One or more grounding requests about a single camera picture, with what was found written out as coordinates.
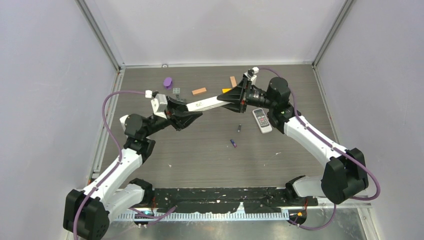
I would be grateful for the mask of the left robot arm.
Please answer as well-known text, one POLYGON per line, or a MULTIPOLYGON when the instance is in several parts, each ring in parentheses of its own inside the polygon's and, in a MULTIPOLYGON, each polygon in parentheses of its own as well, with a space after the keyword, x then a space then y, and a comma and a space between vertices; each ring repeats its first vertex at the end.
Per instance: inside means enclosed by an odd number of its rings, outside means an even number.
POLYGON ((153 98, 151 105, 149 117, 133 113, 120 118, 126 141, 116 159, 92 183, 67 194, 63 228, 73 233, 74 239, 100 240, 111 221, 125 210, 136 204, 148 207, 154 197, 143 180, 135 179, 123 190, 117 189, 152 154, 156 142, 151 135, 169 126, 183 130, 203 114, 163 94, 153 98))

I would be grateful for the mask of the slim white remote control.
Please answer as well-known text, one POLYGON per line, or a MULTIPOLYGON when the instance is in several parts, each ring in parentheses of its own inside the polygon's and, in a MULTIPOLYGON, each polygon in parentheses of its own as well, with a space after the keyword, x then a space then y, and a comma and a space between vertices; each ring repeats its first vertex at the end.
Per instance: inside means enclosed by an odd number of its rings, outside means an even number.
POLYGON ((186 108, 189 112, 203 112, 214 108, 228 105, 230 102, 218 100, 217 96, 205 98, 195 102, 188 103, 186 108))

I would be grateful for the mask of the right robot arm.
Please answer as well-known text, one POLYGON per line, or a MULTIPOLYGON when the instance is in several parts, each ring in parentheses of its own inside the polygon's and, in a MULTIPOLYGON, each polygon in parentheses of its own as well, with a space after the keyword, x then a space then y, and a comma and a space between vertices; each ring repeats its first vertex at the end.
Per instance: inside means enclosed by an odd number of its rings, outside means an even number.
POLYGON ((291 90, 281 77, 269 81, 267 90, 254 85, 248 78, 217 99, 224 107, 243 113, 247 106, 268 110, 270 125, 304 147, 323 166, 321 176, 296 177, 287 182, 285 198, 291 205, 299 205, 305 197, 326 197, 338 205, 354 197, 369 186, 364 154, 357 148, 347 149, 326 137, 295 109, 290 102, 291 90))

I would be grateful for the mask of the large white remote control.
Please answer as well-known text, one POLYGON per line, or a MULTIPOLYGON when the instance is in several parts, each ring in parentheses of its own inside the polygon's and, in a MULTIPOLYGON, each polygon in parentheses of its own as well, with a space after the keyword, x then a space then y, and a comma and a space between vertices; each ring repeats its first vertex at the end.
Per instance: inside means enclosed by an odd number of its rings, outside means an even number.
POLYGON ((254 109, 252 114, 262 134, 267 134, 272 131, 272 126, 262 108, 254 109))

